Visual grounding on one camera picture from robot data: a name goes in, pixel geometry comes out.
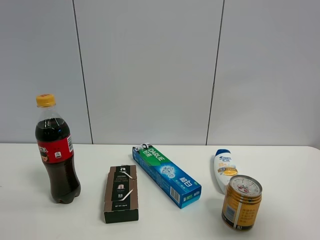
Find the gold drink can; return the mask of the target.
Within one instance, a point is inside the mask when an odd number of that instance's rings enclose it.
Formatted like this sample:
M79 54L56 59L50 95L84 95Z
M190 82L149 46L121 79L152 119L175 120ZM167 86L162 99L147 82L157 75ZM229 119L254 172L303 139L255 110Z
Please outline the gold drink can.
M221 211L224 223L236 231L251 230L261 204L262 191L261 184L250 176L231 177Z

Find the blue green toothpaste box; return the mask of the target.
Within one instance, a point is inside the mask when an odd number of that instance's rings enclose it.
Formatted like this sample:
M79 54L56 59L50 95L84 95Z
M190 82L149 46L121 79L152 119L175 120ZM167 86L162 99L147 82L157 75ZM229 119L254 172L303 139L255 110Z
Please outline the blue green toothpaste box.
M132 158L183 209L199 200L202 186L149 143L132 148Z

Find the white shampoo bottle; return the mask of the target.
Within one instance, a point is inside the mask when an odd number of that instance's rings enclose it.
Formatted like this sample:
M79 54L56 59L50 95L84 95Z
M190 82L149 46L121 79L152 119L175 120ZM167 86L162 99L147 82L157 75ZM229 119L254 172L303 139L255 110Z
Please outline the white shampoo bottle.
M225 194L230 179L239 173L228 149L217 150L213 159L213 170L217 183Z

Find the cola bottle yellow cap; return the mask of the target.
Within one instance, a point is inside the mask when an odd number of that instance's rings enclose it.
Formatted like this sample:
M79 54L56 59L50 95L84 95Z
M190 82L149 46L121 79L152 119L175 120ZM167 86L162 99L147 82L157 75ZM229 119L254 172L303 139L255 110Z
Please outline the cola bottle yellow cap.
M53 94L38 95L36 104L41 114L35 127L35 138L49 176L51 196L56 203L70 204L81 193L70 128L56 111Z

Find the brown black capsule box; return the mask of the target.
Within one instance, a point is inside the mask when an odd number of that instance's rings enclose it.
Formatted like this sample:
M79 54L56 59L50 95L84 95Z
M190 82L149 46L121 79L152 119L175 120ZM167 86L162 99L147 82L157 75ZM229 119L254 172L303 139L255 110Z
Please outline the brown black capsule box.
M103 214L107 224L139 220L135 165L110 167L106 181Z

